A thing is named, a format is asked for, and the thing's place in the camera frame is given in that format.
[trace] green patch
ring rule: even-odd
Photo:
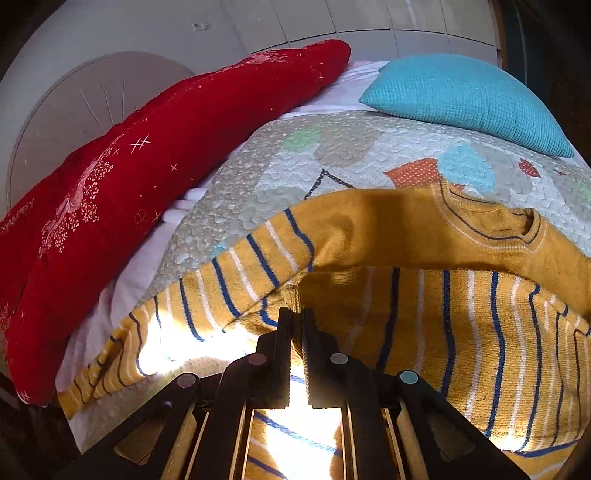
[[[298,128],[283,141],[283,149],[290,152],[303,152],[320,141],[320,132],[314,128]]]

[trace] white stripe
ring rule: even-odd
[[[201,303],[203,304],[203,311],[205,312],[205,316],[213,328],[215,328],[216,330],[221,330],[221,327],[217,324],[215,318],[213,318],[212,311],[209,309],[209,302],[207,300],[207,295],[205,294],[205,285],[203,284],[203,277],[201,276],[201,271],[195,270],[195,275],[197,276],[199,296],[201,297]]]
[[[480,332],[476,324],[476,309],[474,305],[474,284],[476,274],[473,270],[468,271],[468,314],[470,317],[470,325],[472,326],[472,336],[476,344],[476,362],[474,364],[474,374],[472,375],[472,385],[470,386],[470,396],[466,403],[465,417],[470,420],[472,418],[472,410],[476,402],[476,390],[478,389],[478,379],[480,378],[480,366],[482,365],[482,340],[480,339]]]
[[[425,271],[418,271],[417,297],[417,357],[414,361],[414,371],[421,373],[425,357],[425,334],[423,333],[423,306],[425,303]]]
[[[544,302],[544,328],[546,332],[548,332],[548,302]],[[546,415],[544,417],[544,428],[542,429],[542,436],[540,440],[540,444],[538,445],[538,449],[541,449],[544,445],[544,439],[548,435],[548,420],[550,418],[550,410],[552,406],[552,393],[554,392],[554,380],[556,379],[556,357],[554,355],[550,355],[551,363],[552,363],[552,373],[550,375],[550,388],[548,389],[548,399],[547,399],[547,407],[546,407]]]
[[[566,462],[566,460],[563,460],[562,462],[558,462],[558,463],[555,463],[554,465],[547,466],[540,473],[536,473],[535,475],[530,475],[530,478],[531,478],[531,480],[536,480],[537,478],[544,476],[545,474],[547,474],[548,472],[551,472],[552,470],[558,470],[558,468],[562,467],[565,462]]]
[[[142,311],[144,312],[144,315],[146,315],[146,325],[148,325],[150,323],[150,313],[148,312],[145,303],[142,304]]]
[[[167,288],[165,290],[166,292],[166,308],[168,310],[168,314],[170,315],[170,318],[172,318],[174,320],[174,314],[173,314],[173,304],[170,301],[170,289]]]
[[[251,435],[251,439],[248,441],[248,443],[252,443],[253,445],[256,445],[258,447],[261,447],[263,450],[266,450],[267,452],[269,451],[269,447],[267,446],[266,443],[262,443],[259,442],[254,435]]]
[[[564,381],[564,392],[570,397],[569,398],[569,423],[566,432],[564,432],[565,438],[570,434],[570,429],[573,422],[573,395],[569,392],[572,391],[570,388],[570,353],[569,353],[569,323],[564,323],[564,356],[566,357],[566,380]]]
[[[244,285],[244,288],[246,289],[246,291],[250,295],[250,298],[252,298],[252,301],[254,301],[255,303],[258,302],[260,300],[260,298],[255,293],[254,288],[252,288],[251,282],[250,282],[250,280],[248,280],[248,277],[246,276],[246,272],[244,271],[244,268],[242,266],[242,262],[240,262],[240,258],[238,257],[236,251],[234,250],[234,247],[228,248],[228,251],[230,252],[230,255],[232,256],[232,260],[234,260],[234,265],[236,265],[236,269],[238,270],[238,274],[240,275],[240,280],[242,280],[242,285]]]
[[[294,260],[294,258],[291,256],[291,253],[289,253],[287,251],[287,249],[281,243],[281,240],[279,239],[279,236],[277,235],[275,229],[273,228],[273,225],[271,224],[271,222],[269,220],[267,220],[265,222],[265,226],[267,227],[267,230],[269,230],[269,233],[273,237],[273,240],[275,241],[275,244],[277,245],[277,248],[281,251],[281,253],[283,254],[283,256],[290,263],[292,273],[296,273],[297,270],[298,270],[297,263]]]
[[[515,403],[513,405],[513,413],[511,414],[511,420],[509,421],[509,436],[512,437],[515,434],[515,421],[517,420],[517,413],[519,412],[519,405],[521,404],[521,394],[523,393],[523,383],[525,380],[525,337],[523,335],[523,325],[521,324],[521,318],[517,311],[517,289],[521,284],[521,278],[517,277],[513,283],[513,289],[511,290],[511,306],[513,307],[513,315],[515,317],[515,325],[517,327],[517,335],[519,337],[519,349],[521,355],[519,358],[519,377],[517,390],[515,392]]]
[[[349,332],[349,336],[345,340],[343,345],[342,351],[344,353],[351,353],[353,351],[353,345],[355,344],[355,340],[357,336],[360,334],[361,330],[363,329],[363,324],[368,317],[369,310],[371,309],[371,300],[372,300],[372,293],[373,287],[372,283],[374,281],[374,271],[375,267],[367,267],[368,276],[365,280],[365,288],[363,290],[363,299],[361,303],[361,318],[357,319],[353,328]]]

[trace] turquoise knitted cushion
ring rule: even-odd
[[[484,132],[547,155],[573,156],[542,101],[482,60],[448,54],[394,60],[359,101],[390,115]]]

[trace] metal rivet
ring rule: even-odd
[[[400,380],[408,385],[418,382],[418,375],[412,370],[405,370],[400,374]]]
[[[333,362],[335,365],[344,365],[349,361],[349,357],[346,356],[344,353],[333,353],[330,356],[330,361]]]
[[[181,388],[189,388],[194,386],[196,381],[197,379],[195,378],[195,375],[182,374],[177,380],[177,385]]]
[[[252,355],[248,356],[248,363],[250,363],[253,367],[262,365],[266,361],[267,357],[263,353],[253,353]]]

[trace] headboard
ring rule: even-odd
[[[72,151],[192,75],[175,61],[137,51],[94,59],[67,74],[48,91],[22,129],[10,161],[8,207]]]

